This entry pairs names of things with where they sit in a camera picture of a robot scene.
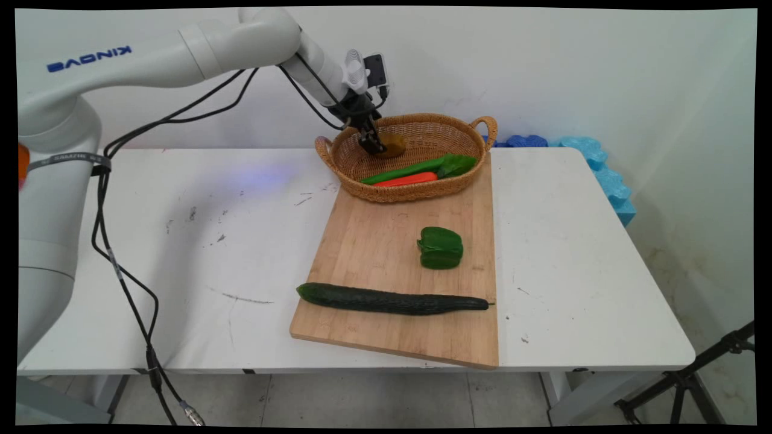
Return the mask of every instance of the gray floor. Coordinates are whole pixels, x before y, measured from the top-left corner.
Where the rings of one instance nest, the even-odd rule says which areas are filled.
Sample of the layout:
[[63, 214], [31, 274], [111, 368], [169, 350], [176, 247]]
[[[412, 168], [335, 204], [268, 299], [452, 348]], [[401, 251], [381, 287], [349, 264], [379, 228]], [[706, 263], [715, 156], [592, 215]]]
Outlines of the gray floor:
[[[589, 373], [572, 375], [581, 383]], [[462, 428], [549, 426], [547, 400], [537, 374], [292, 374], [169, 375], [210, 426], [325, 428]], [[85, 377], [48, 377], [42, 383], [79, 398]], [[174, 417], [184, 413], [166, 391]], [[636, 413], [644, 423], [667, 423], [672, 392]], [[682, 422], [703, 423], [687, 394]], [[17, 425], [39, 421], [17, 415]], [[113, 423], [168, 421], [146, 376], [131, 376]], [[604, 409], [580, 425], [622, 425], [622, 414]]]

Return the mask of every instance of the black tripod stand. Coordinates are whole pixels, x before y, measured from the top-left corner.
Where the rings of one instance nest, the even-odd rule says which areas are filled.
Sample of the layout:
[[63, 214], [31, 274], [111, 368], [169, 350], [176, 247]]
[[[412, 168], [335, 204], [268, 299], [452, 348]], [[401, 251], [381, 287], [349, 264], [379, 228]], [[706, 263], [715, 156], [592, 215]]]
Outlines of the black tripod stand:
[[694, 363], [686, 368], [683, 368], [680, 371], [667, 371], [665, 377], [652, 387], [647, 388], [630, 401], [620, 399], [619, 401], [616, 401], [615, 405], [622, 410], [625, 414], [625, 419], [627, 419], [628, 422], [640, 424], [641, 421], [635, 416], [635, 409], [666, 392], [672, 386], [675, 386], [675, 401], [673, 402], [673, 410], [670, 414], [670, 423], [679, 423], [683, 399], [686, 396], [687, 390], [691, 392], [699, 412], [703, 414], [705, 422], [712, 424], [722, 423], [721, 418], [710, 404], [710, 400], [694, 374], [706, 364], [709, 364], [711, 361], [716, 360], [726, 353], [739, 354], [743, 352], [743, 350], [750, 350], [756, 353], [756, 345], [748, 342], [748, 339], [753, 336], [754, 333], [754, 322], [755, 320], [746, 324], [745, 327], [737, 331], [732, 331], [722, 337], [718, 343], [698, 354], [694, 359]]

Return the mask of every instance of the kinova logo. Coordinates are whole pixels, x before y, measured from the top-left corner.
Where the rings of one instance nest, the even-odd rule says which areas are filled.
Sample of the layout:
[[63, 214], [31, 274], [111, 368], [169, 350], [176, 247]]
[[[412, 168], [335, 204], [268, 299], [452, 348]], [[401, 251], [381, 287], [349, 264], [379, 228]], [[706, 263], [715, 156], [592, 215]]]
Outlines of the kinova logo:
[[79, 57], [78, 60], [68, 59], [66, 62], [51, 63], [46, 66], [48, 67], [48, 70], [50, 73], [55, 73], [56, 71], [69, 69], [73, 65], [81, 66], [81, 65], [96, 62], [97, 60], [102, 60], [105, 58], [123, 56], [124, 54], [128, 54], [128, 53], [131, 53], [131, 47], [129, 46], [117, 47], [113, 49], [108, 49], [107, 51], [97, 51], [94, 54], [86, 54], [85, 56]]

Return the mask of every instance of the red chili pepper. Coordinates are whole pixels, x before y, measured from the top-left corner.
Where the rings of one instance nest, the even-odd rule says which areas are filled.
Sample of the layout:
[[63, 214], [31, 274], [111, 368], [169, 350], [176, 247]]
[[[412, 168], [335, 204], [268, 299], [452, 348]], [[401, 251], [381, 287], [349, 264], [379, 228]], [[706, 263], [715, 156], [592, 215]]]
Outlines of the red chili pepper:
[[418, 184], [419, 182], [437, 181], [437, 174], [431, 171], [417, 173], [415, 175], [404, 176], [402, 178], [391, 179], [389, 181], [378, 182], [376, 187], [397, 187], [399, 185]]

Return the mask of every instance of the blue foam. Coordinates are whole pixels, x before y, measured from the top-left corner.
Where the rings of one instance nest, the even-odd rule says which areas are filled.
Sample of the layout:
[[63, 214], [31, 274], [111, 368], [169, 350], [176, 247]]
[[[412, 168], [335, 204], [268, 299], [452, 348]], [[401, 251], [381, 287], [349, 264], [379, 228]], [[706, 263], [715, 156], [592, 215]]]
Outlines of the blue foam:
[[601, 149], [601, 142], [594, 138], [563, 137], [558, 141], [557, 146], [578, 149], [594, 171], [601, 170], [608, 159], [608, 154]]
[[605, 164], [601, 170], [594, 173], [608, 201], [611, 202], [611, 206], [615, 208], [622, 206], [630, 198], [630, 188], [622, 184], [622, 175], [612, 171]]
[[506, 144], [508, 147], [547, 147], [547, 140], [535, 134], [528, 137], [514, 135]]
[[606, 165], [608, 154], [601, 149], [601, 142], [591, 137], [563, 137], [550, 146], [572, 147], [582, 153], [617, 217], [622, 225], [627, 226], [636, 214], [635, 207], [630, 203], [631, 191], [622, 182], [622, 175]]
[[635, 217], [636, 213], [635, 207], [630, 203], [630, 200], [626, 200], [625, 203], [614, 208], [614, 211], [617, 212], [617, 217], [619, 217], [619, 221], [622, 222], [624, 227], [627, 227], [627, 225], [630, 224], [630, 221]]
[[[482, 136], [482, 141], [488, 143], [488, 136]], [[503, 146], [502, 146], [501, 143], [499, 143], [497, 141], [494, 141], [493, 142], [493, 147], [503, 147]]]

